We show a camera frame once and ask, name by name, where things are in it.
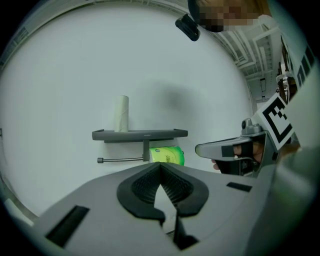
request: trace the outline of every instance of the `white wall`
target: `white wall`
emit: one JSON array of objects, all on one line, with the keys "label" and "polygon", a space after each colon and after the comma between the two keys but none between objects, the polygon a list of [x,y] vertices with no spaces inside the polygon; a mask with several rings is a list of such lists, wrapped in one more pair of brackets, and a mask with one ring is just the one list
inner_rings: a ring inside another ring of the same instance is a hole
[{"label": "white wall", "polygon": [[208,34],[197,42],[177,16],[145,6],[97,5],[45,25],[0,78],[2,174],[40,215],[81,184],[140,162],[98,164],[98,157],[141,157],[142,143],[104,144],[92,131],[113,129],[115,96],[129,97],[135,129],[186,129],[185,165],[212,171],[199,143],[240,134],[252,115],[246,82]]}]

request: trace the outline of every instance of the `gray shelf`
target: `gray shelf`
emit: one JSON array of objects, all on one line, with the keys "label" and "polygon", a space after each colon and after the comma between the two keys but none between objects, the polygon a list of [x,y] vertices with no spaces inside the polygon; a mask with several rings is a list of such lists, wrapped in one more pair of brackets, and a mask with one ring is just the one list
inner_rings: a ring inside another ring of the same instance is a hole
[{"label": "gray shelf", "polygon": [[94,141],[104,141],[105,143],[143,142],[142,157],[104,159],[99,157],[98,164],[106,162],[128,162],[128,161],[149,161],[150,141],[167,141],[174,138],[187,137],[187,130],[130,130],[128,132],[115,132],[113,130],[96,130],[92,132]]},{"label": "gray shelf", "polygon": [[128,132],[115,132],[113,130],[96,130],[92,132],[94,141],[104,141],[105,143],[166,141],[174,138],[187,137],[187,130],[130,130]]}]

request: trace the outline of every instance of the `camera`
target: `camera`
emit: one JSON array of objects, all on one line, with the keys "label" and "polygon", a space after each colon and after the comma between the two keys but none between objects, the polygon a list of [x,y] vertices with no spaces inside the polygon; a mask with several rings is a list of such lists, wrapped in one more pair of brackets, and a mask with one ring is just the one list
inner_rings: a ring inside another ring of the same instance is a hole
[{"label": "camera", "polygon": [[195,23],[188,14],[178,18],[175,21],[175,26],[179,28],[183,33],[187,35],[192,41],[197,41],[200,37],[200,31],[198,25]]}]

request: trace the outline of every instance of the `hand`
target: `hand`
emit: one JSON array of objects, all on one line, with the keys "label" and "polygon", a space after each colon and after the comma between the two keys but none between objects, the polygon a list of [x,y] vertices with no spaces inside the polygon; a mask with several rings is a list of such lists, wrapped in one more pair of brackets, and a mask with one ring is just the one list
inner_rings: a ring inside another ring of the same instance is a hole
[{"label": "hand", "polygon": [[[254,160],[256,160],[258,163],[261,163],[262,156],[264,154],[265,145],[263,145],[263,144],[261,144],[259,142],[253,142],[252,147],[253,147],[252,148],[252,154],[253,154]],[[240,156],[241,153],[242,153],[241,145],[233,146],[233,153],[236,156]],[[219,170],[219,167],[218,167],[216,161],[215,160],[211,160],[211,161],[213,163],[213,169]]]}]

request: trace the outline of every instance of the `ceiling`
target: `ceiling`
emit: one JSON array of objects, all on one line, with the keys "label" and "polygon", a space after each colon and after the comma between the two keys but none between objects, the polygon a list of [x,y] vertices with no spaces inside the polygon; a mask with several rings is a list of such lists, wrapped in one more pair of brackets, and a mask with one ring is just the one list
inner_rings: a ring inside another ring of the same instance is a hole
[{"label": "ceiling", "polygon": [[[189,13],[187,0],[43,0],[26,16],[6,46],[0,58],[0,68],[32,33],[55,17],[75,8],[110,2],[143,4],[179,15]],[[254,20],[252,25],[241,26],[233,31],[206,33],[226,49],[243,72],[253,102],[267,101],[276,92],[282,46],[280,31],[271,17],[263,15]]]}]

